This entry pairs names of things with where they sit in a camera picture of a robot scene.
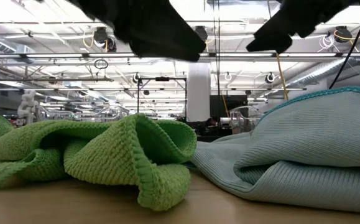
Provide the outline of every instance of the folded towel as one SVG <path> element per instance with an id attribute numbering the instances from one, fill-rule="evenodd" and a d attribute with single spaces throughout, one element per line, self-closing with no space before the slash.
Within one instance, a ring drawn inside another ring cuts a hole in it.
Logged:
<path id="1" fill-rule="evenodd" d="M 192 163 L 245 199 L 360 212 L 360 88 L 291 100 L 251 137 L 198 142 Z"/>
<path id="2" fill-rule="evenodd" d="M 137 185 L 141 206 L 167 210 L 189 189 L 189 170 L 180 163 L 195 148 L 186 124 L 144 115 L 112 123 L 33 123 L 0 137 L 0 187 L 14 174 L 41 182 L 70 175 L 93 184 Z"/>

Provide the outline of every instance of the white column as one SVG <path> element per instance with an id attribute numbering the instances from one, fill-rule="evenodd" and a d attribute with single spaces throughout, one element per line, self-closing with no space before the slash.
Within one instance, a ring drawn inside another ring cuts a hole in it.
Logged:
<path id="1" fill-rule="evenodd" d="M 210 64 L 190 63 L 187 92 L 187 121 L 210 118 Z"/>

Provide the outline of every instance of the table surface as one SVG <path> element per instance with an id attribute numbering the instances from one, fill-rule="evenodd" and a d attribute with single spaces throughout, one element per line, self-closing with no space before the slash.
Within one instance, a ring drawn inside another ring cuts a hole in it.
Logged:
<path id="1" fill-rule="evenodd" d="M 358 223 L 359 213 L 257 203 L 233 196 L 192 171 L 185 200 L 167 212 L 137 204 L 137 187 L 75 179 L 26 184 L 13 178 L 0 190 L 0 224 L 81 223 Z"/>

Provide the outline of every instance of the light blue towel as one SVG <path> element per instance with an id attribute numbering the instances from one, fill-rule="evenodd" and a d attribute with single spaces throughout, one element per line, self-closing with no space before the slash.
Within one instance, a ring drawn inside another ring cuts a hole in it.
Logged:
<path id="1" fill-rule="evenodd" d="M 360 212 L 360 88 L 291 100 L 251 137 L 199 142 L 192 163 L 248 200 Z"/>

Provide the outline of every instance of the black cable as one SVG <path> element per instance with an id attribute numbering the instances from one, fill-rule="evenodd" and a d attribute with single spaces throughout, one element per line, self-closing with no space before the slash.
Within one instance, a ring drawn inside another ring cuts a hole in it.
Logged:
<path id="1" fill-rule="evenodd" d="M 216 36 L 216 16 L 215 16 L 215 1 L 213 1 L 213 32 L 215 33 L 215 53 L 216 53 L 216 57 L 215 57 L 215 60 L 216 60 L 216 70 L 217 70 L 217 86 L 218 86 L 218 100 L 217 100 L 217 123 L 218 123 L 218 127 L 221 126 L 221 122 L 220 122 L 220 93 L 219 93 L 219 52 L 217 52 L 217 36 Z"/>
<path id="2" fill-rule="evenodd" d="M 337 82 L 337 79 L 339 78 L 341 72 L 344 70 L 344 67 L 345 67 L 346 64 L 347 64 L 347 61 L 348 61 L 349 57 L 351 56 L 351 54 L 353 53 L 353 51 L 354 51 L 354 49 L 355 49 L 356 42 L 358 41 L 359 36 L 360 36 L 360 29 L 359 29 L 359 31 L 358 31 L 358 34 L 357 34 L 356 37 L 355 37 L 353 46 L 351 46 L 351 49 L 349 50 L 349 52 L 348 52 L 348 54 L 347 54 L 346 60 L 343 62 L 342 66 L 341 66 L 341 68 L 340 68 L 340 70 L 339 70 L 339 72 L 337 73 L 335 79 L 334 79 L 333 82 L 331 83 L 329 89 L 332 89 L 332 88 L 333 88 L 333 86 L 334 86 L 335 83 Z"/>

